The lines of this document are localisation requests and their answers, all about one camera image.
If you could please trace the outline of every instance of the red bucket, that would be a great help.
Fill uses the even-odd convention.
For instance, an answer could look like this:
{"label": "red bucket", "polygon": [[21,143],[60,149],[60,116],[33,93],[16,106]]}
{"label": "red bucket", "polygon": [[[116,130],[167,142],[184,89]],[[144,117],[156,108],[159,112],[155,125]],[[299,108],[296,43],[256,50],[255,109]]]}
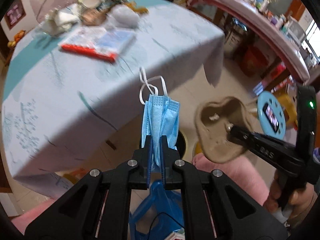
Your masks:
{"label": "red bucket", "polygon": [[256,47],[250,45],[240,64],[242,72],[248,76],[253,76],[258,69],[268,66],[268,61],[263,53]]}

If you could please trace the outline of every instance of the blue stool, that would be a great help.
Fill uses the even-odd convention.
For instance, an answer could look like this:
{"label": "blue stool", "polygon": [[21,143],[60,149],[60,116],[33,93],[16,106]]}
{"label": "blue stool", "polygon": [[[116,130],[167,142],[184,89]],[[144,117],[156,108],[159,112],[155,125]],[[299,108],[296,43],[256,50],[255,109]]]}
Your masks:
{"label": "blue stool", "polygon": [[[276,97],[271,94],[270,92],[263,91],[258,96],[257,102],[257,110],[258,110],[258,118],[262,127],[263,132],[266,135],[272,136],[274,138],[282,140],[285,134],[285,118],[284,112],[279,101]],[[272,120],[275,121],[274,126],[278,127],[278,130],[274,130],[272,125],[270,124],[269,119],[267,118],[266,114],[276,118],[278,121],[278,125],[276,125],[275,118],[271,117]]]}
{"label": "blue stool", "polygon": [[[178,203],[181,202],[181,194],[172,190],[164,190],[163,184],[160,180],[153,182],[150,187],[150,194],[148,197],[142,201],[133,214],[129,214],[131,240],[147,239],[148,234],[143,234],[136,230],[136,222],[144,216],[152,205],[156,207],[157,214],[165,212],[180,224],[184,225],[182,209],[178,205]],[[154,226],[150,232],[150,239],[152,240],[164,240],[173,231],[177,231],[181,228],[165,214],[159,215],[158,221],[157,225]]]}

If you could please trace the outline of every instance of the wire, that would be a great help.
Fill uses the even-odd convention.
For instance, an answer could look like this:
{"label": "wire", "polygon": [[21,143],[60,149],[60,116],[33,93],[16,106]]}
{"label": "wire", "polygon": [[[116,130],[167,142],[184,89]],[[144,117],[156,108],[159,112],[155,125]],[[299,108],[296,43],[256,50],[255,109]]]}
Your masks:
{"label": "wire", "polygon": [[42,10],[42,7],[44,6],[44,4],[45,4],[46,1],[47,1],[47,0],[44,0],[43,3],[42,3],[42,5],[40,6],[40,9],[39,9],[38,14],[37,14],[37,17],[36,17],[37,22],[39,22],[39,21],[38,21],[38,17],[39,17],[39,14],[40,14],[41,10]]}
{"label": "wire", "polygon": [[151,222],[150,228],[149,228],[149,232],[148,232],[148,238],[147,240],[149,240],[150,238],[150,232],[151,232],[151,228],[153,223],[156,221],[157,217],[160,216],[161,214],[167,215],[168,217],[170,217],[174,222],[176,222],[179,226],[181,226],[184,229],[184,226],[182,224],[180,224],[177,220],[175,220],[172,216],[170,216],[169,214],[165,213],[165,212],[160,212],[159,214],[156,215],[156,217],[153,219],[153,221]]}

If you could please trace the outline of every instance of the digital display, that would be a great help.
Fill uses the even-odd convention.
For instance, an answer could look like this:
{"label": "digital display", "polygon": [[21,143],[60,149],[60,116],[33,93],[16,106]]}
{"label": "digital display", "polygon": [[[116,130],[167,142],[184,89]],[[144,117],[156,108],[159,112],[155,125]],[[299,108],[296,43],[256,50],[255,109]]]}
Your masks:
{"label": "digital display", "polygon": [[266,117],[268,118],[272,129],[274,130],[274,132],[277,132],[279,130],[279,122],[275,114],[273,113],[272,108],[269,106],[269,104],[264,105],[263,111]]}

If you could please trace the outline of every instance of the framed picture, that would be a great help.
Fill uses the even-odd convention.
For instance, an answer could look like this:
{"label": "framed picture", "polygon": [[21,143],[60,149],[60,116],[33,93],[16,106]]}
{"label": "framed picture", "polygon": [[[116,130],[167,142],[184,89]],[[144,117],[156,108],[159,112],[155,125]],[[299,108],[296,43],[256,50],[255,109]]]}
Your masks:
{"label": "framed picture", "polygon": [[25,16],[26,12],[23,8],[22,1],[14,0],[12,5],[7,10],[4,19],[7,22],[9,29],[11,30]]}

